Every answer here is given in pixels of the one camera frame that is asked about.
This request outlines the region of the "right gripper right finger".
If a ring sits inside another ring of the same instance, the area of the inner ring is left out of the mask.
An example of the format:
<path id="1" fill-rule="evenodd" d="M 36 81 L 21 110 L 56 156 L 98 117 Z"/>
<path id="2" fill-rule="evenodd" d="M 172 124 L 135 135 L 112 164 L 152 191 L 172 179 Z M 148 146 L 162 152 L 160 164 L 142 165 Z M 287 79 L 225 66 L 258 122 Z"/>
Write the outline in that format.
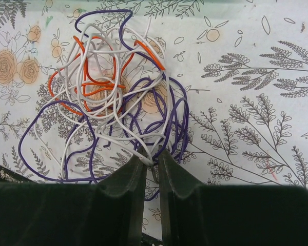
<path id="1" fill-rule="evenodd" d="M 206 185 L 159 156 L 164 245 L 308 245 L 308 190 Z"/>

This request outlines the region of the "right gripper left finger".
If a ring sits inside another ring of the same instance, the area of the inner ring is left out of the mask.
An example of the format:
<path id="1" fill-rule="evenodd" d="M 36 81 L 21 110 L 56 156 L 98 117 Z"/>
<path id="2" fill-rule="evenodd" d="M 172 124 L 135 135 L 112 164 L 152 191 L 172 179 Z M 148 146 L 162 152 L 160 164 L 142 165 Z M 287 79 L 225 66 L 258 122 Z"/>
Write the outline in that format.
<path id="1" fill-rule="evenodd" d="M 0 245 L 140 245 L 146 166 L 97 184 L 39 184 L 0 166 Z"/>

